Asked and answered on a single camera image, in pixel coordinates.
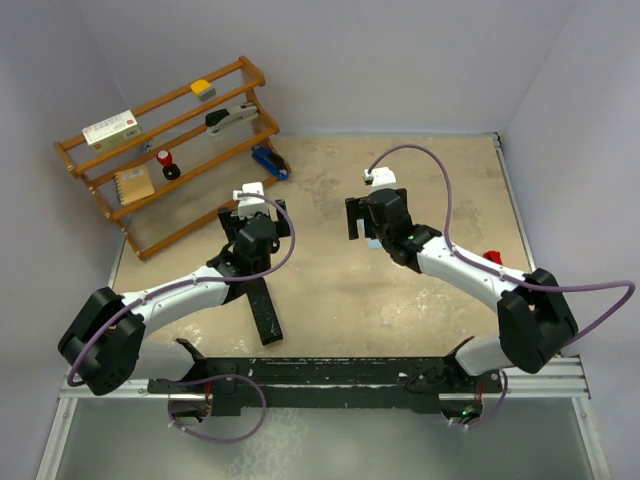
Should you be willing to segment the black glasses case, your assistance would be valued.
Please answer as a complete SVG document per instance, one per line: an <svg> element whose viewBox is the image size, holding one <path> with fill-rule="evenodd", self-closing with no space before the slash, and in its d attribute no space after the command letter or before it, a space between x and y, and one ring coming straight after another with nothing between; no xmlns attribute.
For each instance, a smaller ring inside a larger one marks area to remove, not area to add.
<svg viewBox="0 0 640 480"><path fill-rule="evenodd" d="M264 278L246 284L246 295L263 346L283 339L283 332Z"/></svg>

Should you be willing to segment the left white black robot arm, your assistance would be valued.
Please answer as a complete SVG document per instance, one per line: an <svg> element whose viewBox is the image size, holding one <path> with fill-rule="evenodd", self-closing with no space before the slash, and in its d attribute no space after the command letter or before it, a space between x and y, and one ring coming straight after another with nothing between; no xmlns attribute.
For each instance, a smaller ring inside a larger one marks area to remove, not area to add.
<svg viewBox="0 0 640 480"><path fill-rule="evenodd" d="M255 195L258 212L246 218L238 209L219 213L227 242L192 273L160 286L118 294L94 291L58 343L68 362L67 383L87 386L96 396L132 378L144 339L185 316L247 298L263 345L282 340L283 331L266 286L276 271L271 257L295 229L284 200Z"/></svg>

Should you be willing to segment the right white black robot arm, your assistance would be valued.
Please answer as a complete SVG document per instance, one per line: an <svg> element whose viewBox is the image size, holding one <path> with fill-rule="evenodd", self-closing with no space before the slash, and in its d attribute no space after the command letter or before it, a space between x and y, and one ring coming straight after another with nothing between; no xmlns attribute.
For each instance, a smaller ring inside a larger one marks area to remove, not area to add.
<svg viewBox="0 0 640 480"><path fill-rule="evenodd" d="M366 238L378 240L394 263L449 283L497 315L497 335L472 338L452 352L454 360L444 369L452 389L467 391L481 374L501 368L535 374L576 336L577 323L564 296L538 289L557 285L550 272L504 269L462 249L476 263L467 264L454 255L458 248L449 246L443 233L413 222L404 189L348 198L345 207L351 240L359 237L362 223Z"/></svg>

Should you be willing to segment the red sunglasses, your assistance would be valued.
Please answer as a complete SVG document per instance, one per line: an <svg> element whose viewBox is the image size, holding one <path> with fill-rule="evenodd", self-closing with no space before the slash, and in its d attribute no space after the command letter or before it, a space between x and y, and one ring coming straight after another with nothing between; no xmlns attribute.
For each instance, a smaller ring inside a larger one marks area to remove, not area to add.
<svg viewBox="0 0 640 480"><path fill-rule="evenodd" d="M483 257L495 264L502 265L501 253L497 250L489 250L483 253Z"/></svg>

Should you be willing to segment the blue black stapler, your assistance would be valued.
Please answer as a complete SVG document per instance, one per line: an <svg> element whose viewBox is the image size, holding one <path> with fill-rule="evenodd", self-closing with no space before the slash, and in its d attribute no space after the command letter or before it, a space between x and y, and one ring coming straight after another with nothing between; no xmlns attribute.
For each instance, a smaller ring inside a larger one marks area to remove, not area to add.
<svg viewBox="0 0 640 480"><path fill-rule="evenodd" d="M254 145L251 148L252 158L263 168L265 168L277 180L287 180L289 169L285 160L271 149Z"/></svg>

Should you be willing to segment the red black stamp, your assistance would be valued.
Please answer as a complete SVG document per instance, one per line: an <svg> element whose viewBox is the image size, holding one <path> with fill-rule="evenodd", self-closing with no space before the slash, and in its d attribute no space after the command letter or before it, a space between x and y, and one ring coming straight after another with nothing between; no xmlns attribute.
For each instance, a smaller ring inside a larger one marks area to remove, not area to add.
<svg viewBox="0 0 640 480"><path fill-rule="evenodd" d="M160 150L156 153L156 160L162 167L162 173L166 180L173 181L180 177L181 170L174 163L173 156L168 150Z"/></svg>

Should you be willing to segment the wooden three-tier shelf rack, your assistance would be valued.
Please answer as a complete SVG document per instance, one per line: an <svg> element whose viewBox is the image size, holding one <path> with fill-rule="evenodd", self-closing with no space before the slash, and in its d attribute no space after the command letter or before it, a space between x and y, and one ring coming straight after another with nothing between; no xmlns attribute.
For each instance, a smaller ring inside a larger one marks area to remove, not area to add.
<svg viewBox="0 0 640 480"><path fill-rule="evenodd" d="M241 184L288 177L272 144L279 127L256 95L265 83L241 56L54 148L146 260L232 207Z"/></svg>

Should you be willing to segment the black silver stapler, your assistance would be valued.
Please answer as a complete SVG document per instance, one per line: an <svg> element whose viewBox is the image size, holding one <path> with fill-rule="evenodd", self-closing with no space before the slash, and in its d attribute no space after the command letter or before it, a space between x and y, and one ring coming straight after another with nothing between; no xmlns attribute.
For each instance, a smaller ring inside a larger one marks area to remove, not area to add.
<svg viewBox="0 0 640 480"><path fill-rule="evenodd" d="M215 137L232 126L251 122L258 116L258 108L252 102L218 109L205 116L206 133L211 137Z"/></svg>

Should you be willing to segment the brown spiral notebook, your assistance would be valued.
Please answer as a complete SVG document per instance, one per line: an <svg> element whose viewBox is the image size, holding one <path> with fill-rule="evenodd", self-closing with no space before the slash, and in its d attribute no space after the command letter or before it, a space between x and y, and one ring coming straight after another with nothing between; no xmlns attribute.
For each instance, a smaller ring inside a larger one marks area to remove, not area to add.
<svg viewBox="0 0 640 480"><path fill-rule="evenodd" d="M114 176L114 183L122 206L127 206L155 193L146 165L117 172Z"/></svg>

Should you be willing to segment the yellow grey eraser block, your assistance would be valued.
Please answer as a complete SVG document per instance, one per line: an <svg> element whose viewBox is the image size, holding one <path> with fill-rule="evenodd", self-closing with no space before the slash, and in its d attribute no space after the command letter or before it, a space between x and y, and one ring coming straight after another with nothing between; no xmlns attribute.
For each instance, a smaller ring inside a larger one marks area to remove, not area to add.
<svg viewBox="0 0 640 480"><path fill-rule="evenodd" d="M201 102L206 102L216 95L216 89L212 83L205 79L198 79L190 84L191 92Z"/></svg>

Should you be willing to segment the white staples box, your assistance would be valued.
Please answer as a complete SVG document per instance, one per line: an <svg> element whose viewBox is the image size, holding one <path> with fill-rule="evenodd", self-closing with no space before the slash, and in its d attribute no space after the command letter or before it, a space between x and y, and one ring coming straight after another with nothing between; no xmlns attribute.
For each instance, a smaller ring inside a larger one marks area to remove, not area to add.
<svg viewBox="0 0 640 480"><path fill-rule="evenodd" d="M85 127L82 135L88 147L95 153L109 151L143 133L131 110Z"/></svg>

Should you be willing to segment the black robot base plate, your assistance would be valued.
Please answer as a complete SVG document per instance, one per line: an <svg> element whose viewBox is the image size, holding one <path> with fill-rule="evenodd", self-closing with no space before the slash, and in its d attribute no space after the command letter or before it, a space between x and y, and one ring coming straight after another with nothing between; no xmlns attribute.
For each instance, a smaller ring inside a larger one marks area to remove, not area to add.
<svg viewBox="0 0 640 480"><path fill-rule="evenodd" d="M205 396L212 416L238 416L244 408L403 409L439 413L444 397L454 398L453 411L463 402L480 402L484 393L499 393L497 370L478 376L465 373L445 357L204 357L184 344L195 365L175 383L155 379L152 394L172 400Z"/></svg>

